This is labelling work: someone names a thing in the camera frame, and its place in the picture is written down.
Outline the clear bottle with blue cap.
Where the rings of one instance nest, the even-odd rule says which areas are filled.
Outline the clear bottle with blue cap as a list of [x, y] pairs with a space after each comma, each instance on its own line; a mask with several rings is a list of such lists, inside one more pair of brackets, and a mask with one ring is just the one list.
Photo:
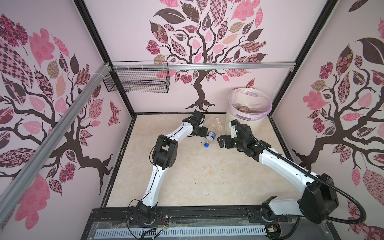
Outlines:
[[214, 142], [215, 138], [216, 138], [216, 133], [209, 131], [207, 136], [206, 136], [204, 147], [208, 148]]

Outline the clear bottle with white cap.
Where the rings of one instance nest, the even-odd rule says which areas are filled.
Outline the clear bottle with white cap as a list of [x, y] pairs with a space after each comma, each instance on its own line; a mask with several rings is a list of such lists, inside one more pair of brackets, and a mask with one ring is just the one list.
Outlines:
[[225, 125], [219, 117], [215, 118], [215, 129], [218, 135], [225, 134]]

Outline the crushed orange coffee bottle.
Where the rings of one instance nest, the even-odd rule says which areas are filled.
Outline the crushed orange coffee bottle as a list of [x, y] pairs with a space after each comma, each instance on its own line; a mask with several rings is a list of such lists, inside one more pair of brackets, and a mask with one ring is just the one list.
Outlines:
[[242, 112], [242, 113], [249, 113], [250, 112], [250, 108], [247, 105], [239, 105], [237, 107], [237, 110], [239, 112]]

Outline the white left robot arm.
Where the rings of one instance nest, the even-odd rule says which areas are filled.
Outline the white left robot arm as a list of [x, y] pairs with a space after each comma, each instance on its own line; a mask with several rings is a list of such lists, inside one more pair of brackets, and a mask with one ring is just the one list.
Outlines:
[[144, 196], [138, 200], [136, 209], [139, 217], [150, 224], [155, 220], [156, 208], [162, 183], [169, 169], [177, 159], [179, 143], [186, 137], [206, 137], [208, 129], [203, 127], [205, 116], [188, 117], [181, 125], [167, 135], [159, 135], [150, 154], [152, 174]]

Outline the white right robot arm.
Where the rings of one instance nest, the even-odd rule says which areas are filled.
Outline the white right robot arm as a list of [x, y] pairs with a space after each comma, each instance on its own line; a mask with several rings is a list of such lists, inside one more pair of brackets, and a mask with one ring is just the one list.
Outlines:
[[305, 217], [315, 224], [320, 224], [339, 206], [337, 192], [333, 189], [334, 183], [330, 176], [305, 173], [302, 167], [278, 153], [270, 144], [256, 139], [246, 124], [233, 120], [226, 126], [230, 134], [218, 137], [220, 148], [236, 149], [269, 167], [301, 193], [300, 196], [288, 199], [270, 197], [264, 205], [271, 214]]

